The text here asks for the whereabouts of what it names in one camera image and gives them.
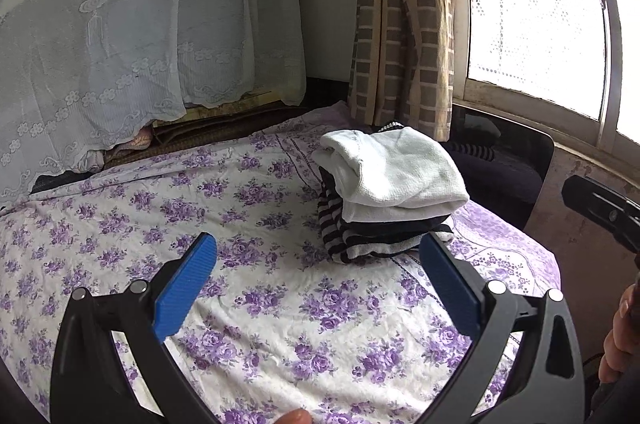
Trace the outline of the person's right hand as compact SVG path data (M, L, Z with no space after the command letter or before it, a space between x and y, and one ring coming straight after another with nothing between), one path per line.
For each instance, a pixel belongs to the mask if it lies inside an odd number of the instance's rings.
M614 313L612 329L603 342L603 357L599 364L599 381L614 383L639 355L639 332L631 326L630 308L634 306L634 285L620 296L620 305Z

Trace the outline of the person's left hand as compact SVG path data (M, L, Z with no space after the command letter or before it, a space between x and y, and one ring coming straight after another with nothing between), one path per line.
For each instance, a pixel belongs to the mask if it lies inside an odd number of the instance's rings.
M281 415L273 424L312 424L312 416L306 409L298 408Z

